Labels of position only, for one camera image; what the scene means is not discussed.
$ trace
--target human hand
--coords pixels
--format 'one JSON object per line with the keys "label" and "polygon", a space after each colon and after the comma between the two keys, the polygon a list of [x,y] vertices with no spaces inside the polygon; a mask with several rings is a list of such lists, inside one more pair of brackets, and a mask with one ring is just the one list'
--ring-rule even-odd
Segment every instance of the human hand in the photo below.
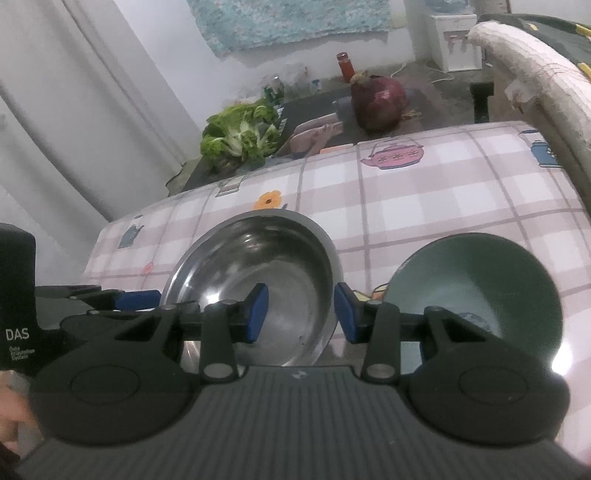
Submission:
{"label": "human hand", "polygon": [[0,442],[18,453],[18,424],[37,427],[29,402],[8,386],[10,372],[0,372]]}

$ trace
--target ribbed gray panel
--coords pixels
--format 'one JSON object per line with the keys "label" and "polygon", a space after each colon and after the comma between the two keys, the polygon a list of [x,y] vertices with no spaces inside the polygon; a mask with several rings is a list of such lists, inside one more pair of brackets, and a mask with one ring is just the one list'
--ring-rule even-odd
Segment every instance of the ribbed gray panel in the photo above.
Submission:
{"label": "ribbed gray panel", "polygon": [[454,442],[413,417],[393,388],[348,367],[252,367],[204,389],[156,437],[107,449],[49,440],[17,471],[25,480],[574,480],[584,468],[551,442]]}

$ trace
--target blue floral fabric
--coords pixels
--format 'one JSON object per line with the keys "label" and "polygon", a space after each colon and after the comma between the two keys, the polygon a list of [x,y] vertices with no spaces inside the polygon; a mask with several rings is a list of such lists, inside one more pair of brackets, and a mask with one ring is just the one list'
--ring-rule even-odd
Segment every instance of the blue floral fabric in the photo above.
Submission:
{"label": "blue floral fabric", "polygon": [[388,0],[187,0],[215,55],[338,33],[390,30]]}

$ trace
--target stainless steel bowl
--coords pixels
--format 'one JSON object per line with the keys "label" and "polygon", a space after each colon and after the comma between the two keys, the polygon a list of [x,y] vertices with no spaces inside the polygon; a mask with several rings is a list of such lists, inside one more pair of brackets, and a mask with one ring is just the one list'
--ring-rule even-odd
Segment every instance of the stainless steel bowl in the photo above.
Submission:
{"label": "stainless steel bowl", "polygon": [[[257,282],[269,287],[259,339],[235,345],[240,365],[312,365],[336,327],[333,289],[343,280],[329,236],[289,210],[235,216],[185,253],[164,287],[162,303],[196,300],[201,308],[243,300]],[[197,371],[199,343],[185,342],[181,366]]]}

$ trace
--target bowl rim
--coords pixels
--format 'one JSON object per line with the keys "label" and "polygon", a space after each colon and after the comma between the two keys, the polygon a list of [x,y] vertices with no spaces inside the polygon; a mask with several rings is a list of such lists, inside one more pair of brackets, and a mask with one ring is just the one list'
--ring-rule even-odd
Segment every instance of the bowl rim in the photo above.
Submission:
{"label": "bowl rim", "polygon": [[[326,254],[331,274],[332,274],[332,289],[337,283],[344,281],[343,277],[343,267],[340,262],[340,257],[335,247],[334,242],[326,233],[326,231],[315,221],[307,217],[306,215],[302,215],[298,212],[293,212],[292,210],[285,210],[285,209],[264,209],[264,210],[252,210],[250,212],[240,213],[235,215],[223,222],[217,224],[212,229],[209,229],[205,232],[201,237],[199,237],[184,253],[178,263],[174,266],[173,273],[169,276],[166,285],[164,286],[162,297],[160,300],[160,305],[165,305],[170,302],[171,297],[171,288],[178,280],[180,273],[184,270],[185,265],[187,264],[189,258],[195,253],[195,251],[202,246],[205,242],[209,239],[217,235],[221,230],[226,228],[227,226],[236,223],[240,220],[248,219],[248,218],[255,218],[255,217],[268,217],[268,218],[283,218],[287,219],[296,223],[299,223],[301,226],[306,228],[310,233],[314,235],[314,237],[320,242],[324,253]],[[301,366],[308,366],[313,365],[316,363],[324,349],[328,346],[330,339],[332,338],[336,326],[337,326],[337,317],[335,313],[335,306],[334,306],[334,295],[330,295],[330,307],[328,315],[326,316],[326,320],[324,322],[324,326],[320,331],[320,335],[316,342],[314,349],[308,351],[308,353],[298,356],[295,359],[290,360],[289,362],[285,363],[282,366],[289,366],[289,365],[301,365]]]}

